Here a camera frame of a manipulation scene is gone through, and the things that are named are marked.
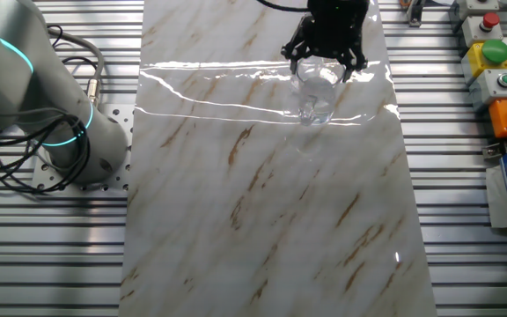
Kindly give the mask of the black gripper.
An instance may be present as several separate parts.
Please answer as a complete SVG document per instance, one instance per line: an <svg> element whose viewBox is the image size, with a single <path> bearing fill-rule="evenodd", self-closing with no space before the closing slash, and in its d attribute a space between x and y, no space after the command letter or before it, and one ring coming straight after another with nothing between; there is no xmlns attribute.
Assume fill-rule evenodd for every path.
<svg viewBox="0 0 507 317"><path fill-rule="evenodd" d="M282 56L290 61L296 74L298 62L317 55L337 55L344 67L342 82L354 71L367 67L362 49L363 22L368 11L367 0L309 0L311 17L302 17L289 42L282 46Z"/></svg>

